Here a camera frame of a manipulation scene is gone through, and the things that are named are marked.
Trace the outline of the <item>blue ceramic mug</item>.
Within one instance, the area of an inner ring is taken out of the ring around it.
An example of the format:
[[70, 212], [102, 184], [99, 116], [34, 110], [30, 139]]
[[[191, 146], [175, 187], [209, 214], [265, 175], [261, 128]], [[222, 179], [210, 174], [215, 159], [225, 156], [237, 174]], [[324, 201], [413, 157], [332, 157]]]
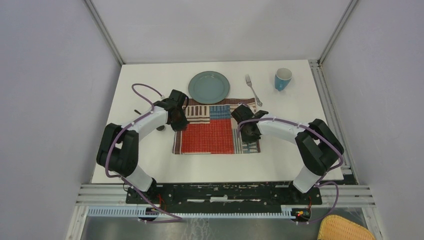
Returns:
[[274, 76], [274, 88], [281, 92], [292, 80], [293, 73], [287, 68], [279, 68]]

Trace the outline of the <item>teal ceramic plate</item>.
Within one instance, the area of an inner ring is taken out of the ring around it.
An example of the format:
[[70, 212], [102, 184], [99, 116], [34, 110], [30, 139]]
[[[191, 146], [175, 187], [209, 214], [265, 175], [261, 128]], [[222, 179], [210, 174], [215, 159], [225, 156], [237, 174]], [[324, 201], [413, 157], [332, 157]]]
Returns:
[[221, 73], [203, 71], [196, 74], [188, 84], [188, 93], [200, 104], [216, 104], [224, 100], [230, 92], [230, 83]]

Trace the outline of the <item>black spoon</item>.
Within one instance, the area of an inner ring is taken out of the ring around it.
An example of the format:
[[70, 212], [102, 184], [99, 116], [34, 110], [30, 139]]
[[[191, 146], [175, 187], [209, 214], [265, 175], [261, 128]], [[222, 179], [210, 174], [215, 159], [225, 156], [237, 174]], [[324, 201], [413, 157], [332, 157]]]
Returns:
[[[141, 115], [141, 112], [139, 112], [137, 109], [134, 109], [134, 112], [137, 113], [138, 115]], [[165, 129], [166, 129], [165, 125], [161, 125], [156, 128], [157, 131], [163, 131]]]

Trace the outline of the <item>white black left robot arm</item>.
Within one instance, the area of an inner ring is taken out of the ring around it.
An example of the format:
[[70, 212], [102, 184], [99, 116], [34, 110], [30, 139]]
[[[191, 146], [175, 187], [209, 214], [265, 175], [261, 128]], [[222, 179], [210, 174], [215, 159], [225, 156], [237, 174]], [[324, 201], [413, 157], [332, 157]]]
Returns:
[[149, 204], [156, 200], [156, 180], [139, 166], [139, 142], [151, 132], [166, 125], [175, 132], [187, 128], [185, 116], [189, 97], [173, 89], [169, 97], [151, 103], [139, 117], [118, 125], [109, 123], [103, 132], [96, 163], [105, 169], [109, 178], [121, 178], [138, 189], [138, 197]]

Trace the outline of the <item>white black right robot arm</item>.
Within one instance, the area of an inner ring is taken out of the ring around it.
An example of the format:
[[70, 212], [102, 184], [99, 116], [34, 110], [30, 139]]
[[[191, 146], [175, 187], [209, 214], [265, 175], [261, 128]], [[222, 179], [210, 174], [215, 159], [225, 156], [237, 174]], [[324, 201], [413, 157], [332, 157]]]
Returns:
[[328, 125], [321, 119], [308, 124], [278, 118], [268, 111], [253, 112], [239, 105], [231, 112], [237, 123], [237, 135], [249, 144], [272, 136], [297, 146], [303, 167], [292, 182], [289, 199], [302, 204], [309, 198], [309, 190], [318, 186], [325, 175], [344, 162], [344, 148]]

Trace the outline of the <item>striped patchwork placemat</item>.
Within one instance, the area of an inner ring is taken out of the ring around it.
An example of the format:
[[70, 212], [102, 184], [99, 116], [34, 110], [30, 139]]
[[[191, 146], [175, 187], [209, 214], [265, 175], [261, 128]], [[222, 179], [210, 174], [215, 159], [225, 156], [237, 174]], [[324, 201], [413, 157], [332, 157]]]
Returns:
[[189, 122], [183, 131], [174, 135], [172, 153], [186, 154], [256, 154], [259, 142], [244, 143], [237, 133], [238, 123], [231, 116], [240, 104], [257, 111], [254, 98], [226, 98], [216, 104], [201, 104], [188, 100], [185, 116]]

